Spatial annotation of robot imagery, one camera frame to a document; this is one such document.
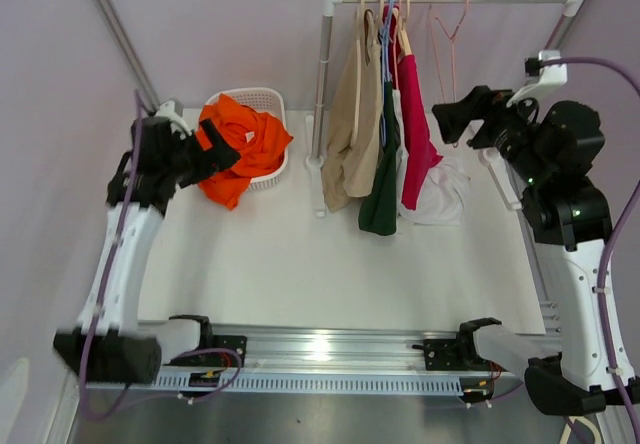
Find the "light blue wire hanger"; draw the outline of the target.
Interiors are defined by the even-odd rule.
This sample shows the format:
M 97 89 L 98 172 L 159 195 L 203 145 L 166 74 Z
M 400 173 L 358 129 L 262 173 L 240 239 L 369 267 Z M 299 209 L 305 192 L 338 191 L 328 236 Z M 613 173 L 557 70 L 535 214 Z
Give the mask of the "light blue wire hanger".
M 384 8 L 384 22 L 381 30 L 378 30 L 378 38 L 381 46 L 381 84 L 382 84 L 382 106 L 386 104 L 385 85 L 392 81 L 389 63 L 389 44 L 391 43 L 391 21 L 392 13 L 398 0 L 388 0 Z

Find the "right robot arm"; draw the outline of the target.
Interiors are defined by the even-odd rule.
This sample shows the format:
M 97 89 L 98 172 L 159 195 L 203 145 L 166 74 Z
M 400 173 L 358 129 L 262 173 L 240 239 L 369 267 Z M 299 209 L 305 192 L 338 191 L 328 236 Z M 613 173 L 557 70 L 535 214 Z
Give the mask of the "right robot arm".
M 496 151 L 524 181 L 522 212 L 542 256 L 543 278 L 556 291 L 561 349 L 546 350 L 499 320 L 482 318 L 460 326 L 456 359 L 470 369 L 489 362 L 510 371 L 546 415 L 636 405 L 639 377 L 615 328 L 613 286 L 603 260 L 613 241 L 610 209 L 588 176 L 605 142 L 599 115 L 564 100 L 540 116 L 535 99 L 513 103 L 511 97 L 508 90 L 478 86 L 432 112 L 449 144 L 477 122 L 469 147 Z

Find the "orange garment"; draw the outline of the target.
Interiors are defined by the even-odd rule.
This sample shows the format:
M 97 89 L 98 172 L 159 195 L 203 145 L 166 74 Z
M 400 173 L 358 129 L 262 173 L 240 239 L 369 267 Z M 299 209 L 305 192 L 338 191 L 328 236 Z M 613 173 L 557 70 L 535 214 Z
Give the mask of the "orange garment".
M 211 201 L 235 209 L 243 194 L 275 185 L 288 162 L 293 141 L 286 126 L 282 96 L 270 88 L 242 88 L 209 98 L 198 119 L 211 119 L 240 160 L 199 184 Z

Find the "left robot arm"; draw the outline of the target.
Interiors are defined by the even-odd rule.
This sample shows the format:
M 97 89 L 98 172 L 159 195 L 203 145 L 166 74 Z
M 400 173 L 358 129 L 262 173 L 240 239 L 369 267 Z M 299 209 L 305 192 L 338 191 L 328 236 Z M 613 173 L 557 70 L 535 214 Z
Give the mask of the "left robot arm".
M 207 317 L 178 315 L 153 333 L 139 328 L 138 305 L 152 244 L 179 189 L 230 169 L 240 158 L 211 120 L 197 131 L 155 115 L 131 126 L 107 186 L 107 231 L 96 275 L 77 323 L 53 348 L 83 384 L 150 384 L 164 364 L 209 362 L 215 340 Z

